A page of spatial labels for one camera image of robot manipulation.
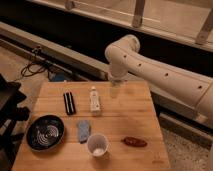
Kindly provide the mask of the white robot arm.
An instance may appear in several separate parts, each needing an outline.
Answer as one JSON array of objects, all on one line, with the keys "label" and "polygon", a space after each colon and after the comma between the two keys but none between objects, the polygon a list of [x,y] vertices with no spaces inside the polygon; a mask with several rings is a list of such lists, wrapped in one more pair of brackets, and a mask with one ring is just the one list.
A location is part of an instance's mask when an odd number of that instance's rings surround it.
[{"label": "white robot arm", "polygon": [[213,78],[149,59],[140,55],[139,50],[140,42],[131,34],[106,47],[108,79],[113,84],[122,82],[131,72],[195,108],[213,122]]}]

